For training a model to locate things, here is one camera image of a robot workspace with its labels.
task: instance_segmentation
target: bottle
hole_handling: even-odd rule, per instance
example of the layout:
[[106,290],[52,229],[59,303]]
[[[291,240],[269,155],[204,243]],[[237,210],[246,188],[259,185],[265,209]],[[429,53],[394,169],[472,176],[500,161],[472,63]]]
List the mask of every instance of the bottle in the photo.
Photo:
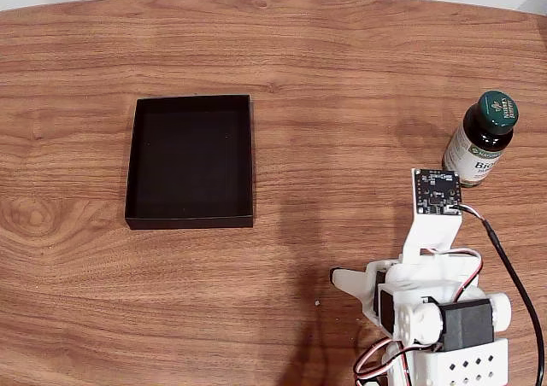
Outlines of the bottle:
[[487,91],[465,113],[443,156],[443,169],[460,176],[464,187],[479,185],[513,138],[516,103],[501,91]]

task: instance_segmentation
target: black circuit board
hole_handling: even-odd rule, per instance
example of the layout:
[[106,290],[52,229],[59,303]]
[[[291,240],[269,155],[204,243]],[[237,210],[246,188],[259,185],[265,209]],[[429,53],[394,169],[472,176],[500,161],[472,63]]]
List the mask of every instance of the black circuit board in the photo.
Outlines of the black circuit board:
[[462,201],[460,178],[453,171],[414,170],[416,211],[458,215],[452,208]]

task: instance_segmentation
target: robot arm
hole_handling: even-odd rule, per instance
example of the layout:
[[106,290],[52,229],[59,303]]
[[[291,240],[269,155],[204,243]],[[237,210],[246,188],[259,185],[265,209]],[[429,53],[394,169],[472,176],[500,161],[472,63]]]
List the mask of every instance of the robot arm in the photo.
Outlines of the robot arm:
[[385,373],[390,386],[505,385],[508,341],[494,334],[509,327],[509,298],[477,286],[478,253],[450,248],[462,222],[459,178],[439,170],[412,176],[414,222],[399,259],[331,272],[334,286],[361,301],[387,336],[383,364],[362,371],[358,361],[356,384]]

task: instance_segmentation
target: wood grain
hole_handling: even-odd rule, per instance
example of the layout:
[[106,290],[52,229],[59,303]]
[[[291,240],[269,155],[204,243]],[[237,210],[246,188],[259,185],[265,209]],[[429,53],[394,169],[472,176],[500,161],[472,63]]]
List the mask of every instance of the wood grain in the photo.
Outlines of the wood grain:
[[[547,19],[415,0],[100,0],[0,13],[0,384],[351,384],[379,337],[328,280],[396,256],[409,169],[438,167],[482,91],[514,141],[465,190],[547,327]],[[256,226],[129,231],[140,97],[249,93]],[[510,383],[532,327],[480,225],[481,286],[513,301]]]

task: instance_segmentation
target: open black box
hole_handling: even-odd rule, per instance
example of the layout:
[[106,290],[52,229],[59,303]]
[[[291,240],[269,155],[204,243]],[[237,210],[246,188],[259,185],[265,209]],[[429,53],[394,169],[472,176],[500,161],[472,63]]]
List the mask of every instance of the open black box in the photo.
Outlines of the open black box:
[[126,222],[131,229],[253,226],[250,98],[137,101]]

